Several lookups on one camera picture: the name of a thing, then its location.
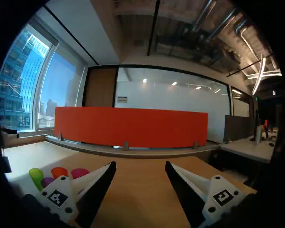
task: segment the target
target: glass wall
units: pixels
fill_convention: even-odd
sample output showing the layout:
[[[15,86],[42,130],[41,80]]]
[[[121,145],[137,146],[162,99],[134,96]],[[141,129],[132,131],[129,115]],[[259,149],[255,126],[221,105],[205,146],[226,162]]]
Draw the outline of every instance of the glass wall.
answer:
[[[206,112],[207,139],[222,142],[225,115],[230,115],[227,89],[224,84],[190,74],[119,68],[115,107]]]
[[[38,113],[39,128],[54,127],[57,106],[75,106],[85,64],[59,44],[44,77]]]
[[[51,45],[30,25],[12,45],[0,72],[1,126],[17,130],[32,128],[34,89]]]
[[[253,98],[246,93],[231,87],[233,115],[254,117]]]

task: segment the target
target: green cup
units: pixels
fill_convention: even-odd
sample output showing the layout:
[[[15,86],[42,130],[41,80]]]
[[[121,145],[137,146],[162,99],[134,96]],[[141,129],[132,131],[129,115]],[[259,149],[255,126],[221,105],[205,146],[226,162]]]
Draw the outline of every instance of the green cup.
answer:
[[[34,184],[36,185],[37,189],[39,191],[43,190],[43,187],[41,185],[41,180],[43,179],[43,172],[41,169],[30,169],[28,174],[30,175],[32,181],[34,182]]]

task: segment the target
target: gray partition panel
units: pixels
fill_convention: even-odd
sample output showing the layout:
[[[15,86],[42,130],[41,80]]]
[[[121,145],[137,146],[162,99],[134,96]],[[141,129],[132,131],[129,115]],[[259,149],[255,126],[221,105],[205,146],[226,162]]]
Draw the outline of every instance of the gray partition panel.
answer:
[[[224,142],[239,140],[254,134],[255,119],[225,115]]]

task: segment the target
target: wooden door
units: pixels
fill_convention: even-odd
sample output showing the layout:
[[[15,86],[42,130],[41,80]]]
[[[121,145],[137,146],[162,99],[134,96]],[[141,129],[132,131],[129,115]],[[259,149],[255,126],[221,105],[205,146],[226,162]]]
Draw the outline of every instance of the wooden door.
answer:
[[[114,107],[117,68],[92,69],[88,72],[82,106]]]

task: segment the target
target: red partition panel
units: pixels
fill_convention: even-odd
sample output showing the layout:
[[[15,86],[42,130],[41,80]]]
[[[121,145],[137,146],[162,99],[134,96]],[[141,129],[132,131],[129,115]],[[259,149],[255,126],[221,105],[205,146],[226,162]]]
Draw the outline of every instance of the red partition panel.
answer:
[[[156,109],[56,107],[55,135],[85,143],[130,147],[206,144],[208,114]]]

